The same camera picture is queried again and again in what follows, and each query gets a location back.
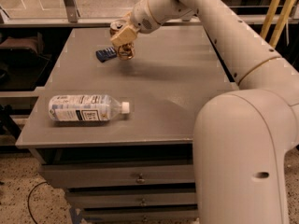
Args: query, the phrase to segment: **plastic water bottle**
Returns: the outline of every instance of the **plastic water bottle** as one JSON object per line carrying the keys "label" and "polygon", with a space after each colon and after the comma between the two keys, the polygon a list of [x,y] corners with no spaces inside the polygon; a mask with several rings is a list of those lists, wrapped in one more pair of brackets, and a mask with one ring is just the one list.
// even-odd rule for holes
{"label": "plastic water bottle", "polygon": [[108,121],[129,114],[130,104],[106,94],[57,95],[50,99],[49,114],[55,121]]}

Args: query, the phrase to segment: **blue object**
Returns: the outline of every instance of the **blue object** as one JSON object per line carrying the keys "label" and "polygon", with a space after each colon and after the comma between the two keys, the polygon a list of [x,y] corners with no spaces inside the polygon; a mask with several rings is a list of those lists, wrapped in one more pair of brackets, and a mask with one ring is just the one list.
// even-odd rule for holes
{"label": "blue object", "polygon": [[108,61],[110,59],[116,58],[117,52],[114,50],[113,47],[108,48],[108,49],[100,49],[95,52],[97,59],[101,62],[104,63],[105,61]]}

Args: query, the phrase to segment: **drawer handle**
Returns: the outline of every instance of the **drawer handle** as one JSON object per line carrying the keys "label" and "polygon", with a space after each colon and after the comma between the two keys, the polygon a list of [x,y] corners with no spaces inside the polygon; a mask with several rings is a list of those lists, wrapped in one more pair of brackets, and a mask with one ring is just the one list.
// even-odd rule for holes
{"label": "drawer handle", "polygon": [[146,180],[143,178],[143,175],[140,174],[138,179],[136,180],[137,184],[144,184],[146,182]]}
{"label": "drawer handle", "polygon": [[146,207],[147,206],[146,200],[144,198],[141,200],[140,206],[141,207]]}
{"label": "drawer handle", "polygon": [[142,222],[148,222],[147,216],[143,216]]}

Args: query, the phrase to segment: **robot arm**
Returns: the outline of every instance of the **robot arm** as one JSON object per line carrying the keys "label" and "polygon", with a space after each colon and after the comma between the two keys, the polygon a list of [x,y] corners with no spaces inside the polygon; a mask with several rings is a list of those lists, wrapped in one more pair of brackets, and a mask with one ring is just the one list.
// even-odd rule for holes
{"label": "robot arm", "polygon": [[299,143],[297,71],[221,0],[142,0],[112,37],[132,43],[192,10],[240,91],[200,111],[193,161],[201,224],[288,224],[285,153]]}

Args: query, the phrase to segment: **black cable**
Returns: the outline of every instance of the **black cable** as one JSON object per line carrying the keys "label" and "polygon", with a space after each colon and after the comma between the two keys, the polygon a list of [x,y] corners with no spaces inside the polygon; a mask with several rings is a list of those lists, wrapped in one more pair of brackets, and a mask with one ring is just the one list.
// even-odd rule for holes
{"label": "black cable", "polygon": [[29,214],[30,214],[31,219],[34,221],[35,224],[38,224],[38,223],[36,222],[34,216],[32,215],[31,209],[30,209],[30,204],[29,204],[29,202],[30,202],[30,197],[31,197],[31,194],[34,192],[34,190],[35,190],[37,187],[39,187],[40,185],[45,184],[45,183],[48,184],[48,182],[41,182],[41,183],[35,185],[35,186],[31,189],[31,191],[29,192],[29,195],[28,195],[28,197],[27,197],[27,207],[28,207],[28,211],[29,211]]}

